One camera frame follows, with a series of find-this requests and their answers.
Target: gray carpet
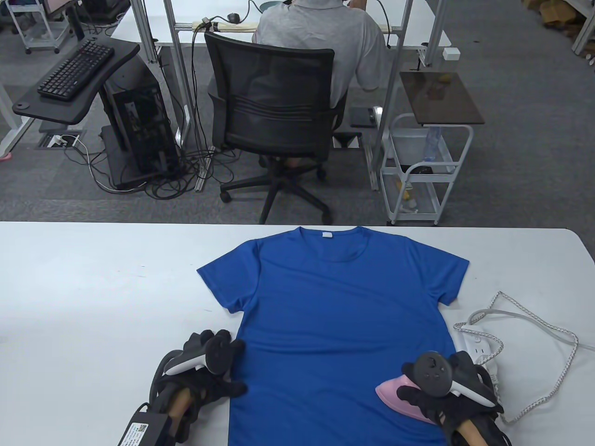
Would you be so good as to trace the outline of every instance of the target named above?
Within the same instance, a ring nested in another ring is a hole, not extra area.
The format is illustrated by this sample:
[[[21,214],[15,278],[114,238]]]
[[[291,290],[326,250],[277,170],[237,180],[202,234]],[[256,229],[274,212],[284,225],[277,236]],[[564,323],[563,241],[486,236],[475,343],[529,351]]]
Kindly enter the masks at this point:
[[[518,0],[451,2],[446,31],[461,50],[458,71],[487,124],[476,129],[441,224],[569,228],[595,254],[592,69],[571,52],[566,37],[545,29],[540,17]],[[56,58],[51,51],[25,56],[20,45],[9,32],[0,34],[0,78],[8,86],[33,84],[36,73]],[[196,57],[209,134],[211,106],[205,90],[211,68],[204,50],[197,50]],[[358,105],[373,105],[382,96],[350,91],[350,101]],[[101,150],[98,133],[106,124],[96,101],[79,126],[87,130],[83,140],[92,152]],[[144,194],[109,195],[93,184],[85,166],[68,161],[62,152],[34,150],[37,140],[34,124],[13,150],[13,160],[0,163],[3,220],[251,224],[264,203],[263,191],[251,191],[235,193],[225,205],[214,180],[200,194],[169,202]],[[247,153],[230,167],[236,178],[262,172],[256,157]],[[215,174],[228,179],[221,168]],[[369,189],[358,150],[334,151],[328,181],[320,183],[312,174],[302,184],[330,205],[336,224],[386,221],[383,200]],[[269,223],[319,224],[320,213],[281,193]]]

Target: gray shirt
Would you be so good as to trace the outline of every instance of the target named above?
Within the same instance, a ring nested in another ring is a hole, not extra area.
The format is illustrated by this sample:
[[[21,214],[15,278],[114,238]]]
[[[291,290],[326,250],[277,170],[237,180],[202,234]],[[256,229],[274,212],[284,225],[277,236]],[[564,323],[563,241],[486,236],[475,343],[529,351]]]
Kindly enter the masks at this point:
[[[380,86],[384,36],[367,12],[342,0],[294,0],[267,9],[252,39],[262,45],[335,52],[331,107],[347,92],[355,75],[364,90]]]

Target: t-shirt collar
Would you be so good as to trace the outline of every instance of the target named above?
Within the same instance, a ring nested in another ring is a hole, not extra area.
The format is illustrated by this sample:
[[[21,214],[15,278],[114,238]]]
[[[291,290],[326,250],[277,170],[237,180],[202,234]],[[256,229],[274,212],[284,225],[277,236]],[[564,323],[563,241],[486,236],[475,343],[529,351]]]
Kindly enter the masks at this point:
[[[332,10],[333,8],[341,8],[343,0],[294,0],[292,5],[311,10]]]

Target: sticker label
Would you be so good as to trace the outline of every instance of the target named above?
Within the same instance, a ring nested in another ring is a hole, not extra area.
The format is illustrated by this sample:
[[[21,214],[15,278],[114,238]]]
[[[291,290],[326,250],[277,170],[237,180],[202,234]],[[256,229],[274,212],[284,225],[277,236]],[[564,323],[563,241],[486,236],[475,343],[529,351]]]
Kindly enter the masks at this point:
[[[147,427],[149,425],[145,423],[132,423],[126,431],[120,446],[139,446],[140,441],[145,436]]]

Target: cardboard box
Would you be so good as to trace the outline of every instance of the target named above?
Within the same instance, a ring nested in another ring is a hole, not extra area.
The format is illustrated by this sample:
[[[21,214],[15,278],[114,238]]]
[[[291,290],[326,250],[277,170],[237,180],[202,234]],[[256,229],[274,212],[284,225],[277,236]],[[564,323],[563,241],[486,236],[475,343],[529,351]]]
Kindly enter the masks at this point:
[[[577,18],[577,11],[563,0],[546,0],[539,6],[543,23],[547,26],[564,25]]]
[[[529,10],[539,11],[539,7],[546,0],[522,0],[522,4]]]

